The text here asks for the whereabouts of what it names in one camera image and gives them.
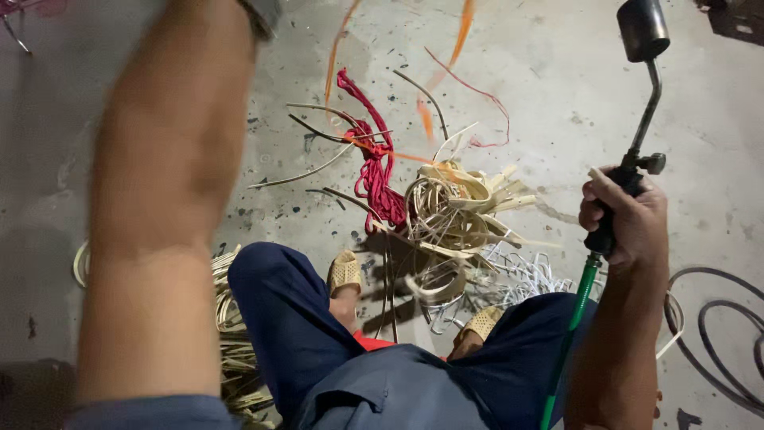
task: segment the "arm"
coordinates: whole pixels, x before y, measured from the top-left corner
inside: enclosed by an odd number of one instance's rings
[[[78,401],[218,396],[209,242],[238,175],[255,43],[235,0],[169,0],[95,144]]]
[[[595,231],[601,199],[613,208],[617,248],[589,333],[575,354],[566,428],[652,428],[658,376],[656,340],[669,287],[666,199],[648,179],[636,199],[599,170],[584,185],[579,221]]]

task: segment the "wristwatch strap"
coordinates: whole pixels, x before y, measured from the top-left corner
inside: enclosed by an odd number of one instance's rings
[[[249,14],[252,33],[256,38],[269,41],[276,36],[276,24],[281,17],[278,0],[238,0]]]

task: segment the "green hose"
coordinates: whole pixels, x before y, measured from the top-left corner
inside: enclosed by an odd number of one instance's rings
[[[555,370],[552,373],[552,378],[549,380],[549,386],[546,390],[544,415],[542,415],[541,425],[539,426],[541,430],[549,430],[549,422],[552,420],[552,411],[555,409],[555,400],[557,399],[557,385],[560,382],[562,370],[565,368],[565,361],[568,359],[568,352],[573,343],[573,335],[578,327],[578,323],[580,323],[581,319],[584,317],[586,302],[589,298],[589,293],[591,292],[591,285],[594,283],[594,278],[597,276],[597,268],[601,265],[602,263],[600,263],[599,254],[595,252],[589,254],[589,258],[586,259],[586,265],[584,266],[584,273],[581,274],[581,282],[578,283],[575,308],[573,308],[573,315],[568,324],[568,331],[565,333],[565,338],[562,340],[560,354],[558,354],[557,362],[555,363]]]

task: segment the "black handle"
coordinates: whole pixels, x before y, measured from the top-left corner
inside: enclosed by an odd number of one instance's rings
[[[643,176],[637,173],[636,168],[619,166],[607,172],[607,176],[620,185],[631,197],[636,197],[643,192],[639,186],[639,181],[642,180]],[[613,210],[601,200],[597,200],[595,203],[602,207],[605,214],[600,218],[600,227],[586,236],[584,245],[590,251],[607,257],[616,247],[616,238],[613,235]]]

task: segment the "hand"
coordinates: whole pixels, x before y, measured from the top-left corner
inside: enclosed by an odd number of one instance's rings
[[[584,199],[578,222],[587,231],[599,228],[604,212],[594,201],[602,200],[613,209],[613,233],[616,248],[607,257],[610,265],[631,266],[666,258],[669,253],[669,235],[666,227],[667,200],[663,191],[645,176],[639,183],[644,192],[631,197],[605,176],[616,166],[593,168],[592,181],[584,184]]]

